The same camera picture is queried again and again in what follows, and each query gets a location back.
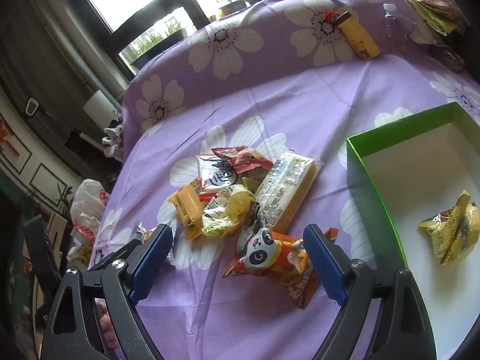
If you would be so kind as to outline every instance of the green box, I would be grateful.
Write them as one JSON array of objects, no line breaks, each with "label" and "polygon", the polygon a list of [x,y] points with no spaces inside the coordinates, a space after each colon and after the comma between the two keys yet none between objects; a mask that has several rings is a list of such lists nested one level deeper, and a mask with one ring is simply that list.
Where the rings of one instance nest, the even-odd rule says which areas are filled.
[{"label": "green box", "polygon": [[412,270],[437,358],[449,359],[480,314],[480,247],[442,266],[418,224],[453,207],[463,189],[480,205],[480,127],[448,103],[354,135],[346,147],[347,184],[377,267]]}]

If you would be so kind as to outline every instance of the silver bolt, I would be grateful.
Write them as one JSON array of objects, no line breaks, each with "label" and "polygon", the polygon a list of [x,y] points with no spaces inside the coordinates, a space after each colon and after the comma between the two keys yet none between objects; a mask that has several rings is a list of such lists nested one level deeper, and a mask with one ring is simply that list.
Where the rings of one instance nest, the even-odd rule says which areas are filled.
[{"label": "silver bolt", "polygon": [[112,267],[115,269],[123,268],[124,265],[125,261],[123,261],[123,259],[116,259],[114,262],[112,262]]},{"label": "silver bolt", "polygon": [[360,259],[353,259],[352,260],[352,266],[354,268],[360,269],[360,268],[363,268],[365,266],[365,263]]},{"label": "silver bolt", "polygon": [[76,275],[77,272],[78,272],[78,269],[75,268],[74,266],[67,269],[67,275],[68,275],[68,276]]}]

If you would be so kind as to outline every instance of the red snack wrapper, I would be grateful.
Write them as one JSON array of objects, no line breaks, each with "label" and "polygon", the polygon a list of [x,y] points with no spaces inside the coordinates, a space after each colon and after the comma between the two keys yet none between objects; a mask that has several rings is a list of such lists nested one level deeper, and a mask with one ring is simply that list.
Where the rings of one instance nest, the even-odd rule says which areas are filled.
[{"label": "red snack wrapper", "polygon": [[[330,229],[326,236],[334,241],[337,233],[337,229]],[[250,205],[238,233],[235,258],[225,268],[223,277],[244,274],[273,279],[301,309],[306,308],[319,283],[303,240],[271,231],[257,202]]]},{"label": "red snack wrapper", "polygon": [[199,154],[198,176],[200,179],[200,202],[208,202],[223,188],[235,184],[238,179],[233,166],[214,154]]},{"label": "red snack wrapper", "polygon": [[212,150],[223,160],[229,160],[237,173],[248,172],[257,167],[270,170],[272,161],[248,146],[218,147]]}]

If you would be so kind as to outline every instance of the blue gripper pad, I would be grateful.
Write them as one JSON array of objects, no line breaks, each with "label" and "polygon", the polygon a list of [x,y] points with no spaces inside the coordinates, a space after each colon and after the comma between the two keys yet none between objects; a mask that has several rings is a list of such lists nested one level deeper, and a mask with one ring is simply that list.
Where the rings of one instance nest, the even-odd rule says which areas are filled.
[{"label": "blue gripper pad", "polygon": [[[128,299],[133,306],[136,306],[140,300],[148,296],[153,283],[158,277],[158,271],[172,248],[172,229],[167,225],[160,226],[163,226],[163,229],[160,231],[159,236],[150,245],[145,257],[140,261],[137,269],[131,276],[131,291]],[[141,246],[147,247],[147,245],[149,245],[148,241]]]},{"label": "blue gripper pad", "polygon": [[321,238],[317,232],[322,232],[317,225],[308,225],[303,230],[303,245],[328,297],[336,300],[341,307],[348,298],[344,287],[345,276],[325,245],[329,240],[325,236]]}]

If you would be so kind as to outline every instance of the floral tablecloth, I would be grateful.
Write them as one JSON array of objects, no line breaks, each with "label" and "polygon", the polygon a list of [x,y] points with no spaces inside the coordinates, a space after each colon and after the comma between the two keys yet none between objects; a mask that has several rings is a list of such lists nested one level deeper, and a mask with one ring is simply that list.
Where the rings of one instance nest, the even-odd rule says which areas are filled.
[{"label": "floral tablecloth", "polygon": [[[388,54],[383,3],[416,23],[406,58]],[[350,11],[382,54],[359,60],[328,11]],[[340,229],[337,243],[373,263],[346,186],[345,138],[449,101],[480,120],[480,89],[446,70],[422,44],[434,43],[403,0],[266,0],[212,23],[153,59],[123,102],[125,164],[95,242],[92,263],[116,250],[135,220],[177,228],[173,265],[164,264],[137,306],[165,359],[311,359],[338,312],[318,288],[306,310],[266,278],[221,278],[233,238],[187,242],[166,199],[197,176],[194,156],[248,145],[275,161],[284,150],[324,166],[288,234],[317,223]],[[362,359],[378,304],[353,354]],[[442,347],[439,353],[455,348]]]}]

